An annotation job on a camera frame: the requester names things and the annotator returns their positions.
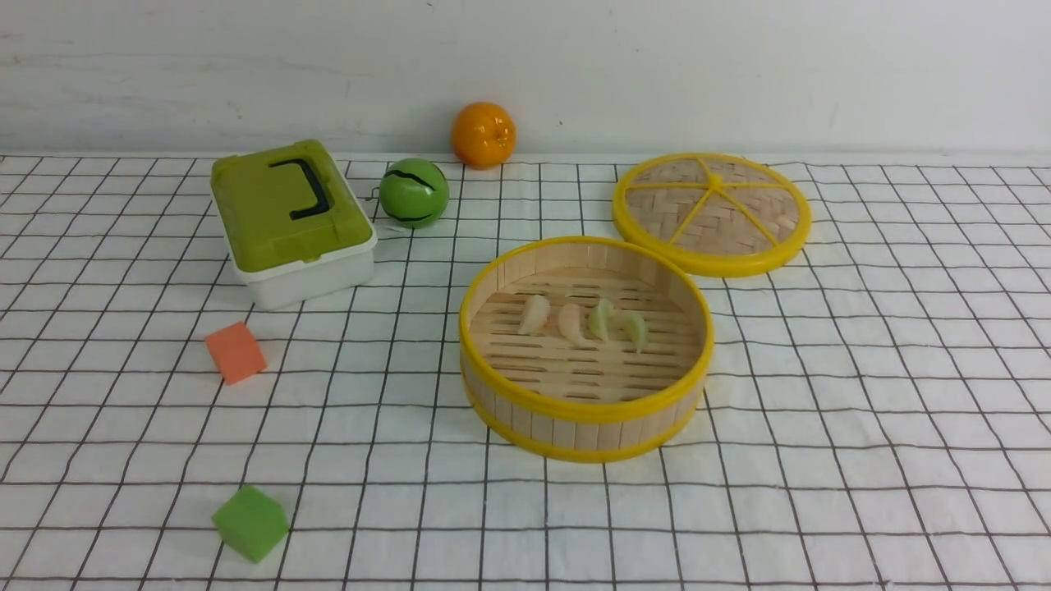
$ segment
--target woven bamboo lid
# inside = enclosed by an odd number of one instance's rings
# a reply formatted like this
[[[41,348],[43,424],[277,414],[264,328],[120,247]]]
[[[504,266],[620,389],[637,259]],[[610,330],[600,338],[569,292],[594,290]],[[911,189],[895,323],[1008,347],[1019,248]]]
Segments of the woven bamboo lid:
[[[810,207],[787,179],[717,154],[676,154],[639,164],[614,190],[624,240],[686,272],[745,277],[787,263],[806,243]]]

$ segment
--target orange sponge cube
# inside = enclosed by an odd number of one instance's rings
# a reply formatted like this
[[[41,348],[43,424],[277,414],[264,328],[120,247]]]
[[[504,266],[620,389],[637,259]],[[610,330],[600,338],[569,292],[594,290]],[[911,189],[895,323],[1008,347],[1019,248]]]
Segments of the orange sponge cube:
[[[266,369],[266,359],[255,337],[243,322],[204,338],[215,367],[227,384],[236,384]]]

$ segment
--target box lid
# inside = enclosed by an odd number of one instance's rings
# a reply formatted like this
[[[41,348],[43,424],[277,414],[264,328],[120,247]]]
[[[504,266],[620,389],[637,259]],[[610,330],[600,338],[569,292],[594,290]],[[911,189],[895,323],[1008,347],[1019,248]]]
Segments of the box lid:
[[[316,140],[220,159],[211,190],[243,271],[309,263],[372,238],[343,174]]]

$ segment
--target white box base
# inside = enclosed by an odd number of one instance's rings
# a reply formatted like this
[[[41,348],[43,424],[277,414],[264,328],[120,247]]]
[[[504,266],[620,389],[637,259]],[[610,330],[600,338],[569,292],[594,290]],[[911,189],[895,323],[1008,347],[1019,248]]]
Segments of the white box base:
[[[266,279],[252,279],[251,276],[259,273],[246,273],[241,269],[238,269],[238,274],[252,292],[257,308],[275,310],[366,283],[372,279],[374,266],[370,248]]]

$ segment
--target sponge cube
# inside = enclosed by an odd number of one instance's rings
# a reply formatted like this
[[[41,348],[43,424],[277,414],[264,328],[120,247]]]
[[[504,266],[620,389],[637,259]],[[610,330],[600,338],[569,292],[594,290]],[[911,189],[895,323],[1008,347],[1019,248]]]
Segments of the sponge cube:
[[[288,533],[281,505],[260,489],[246,485],[211,516],[219,536],[252,564],[260,564]]]
[[[236,384],[266,369],[263,351],[243,322],[205,337],[204,343],[227,384]]]

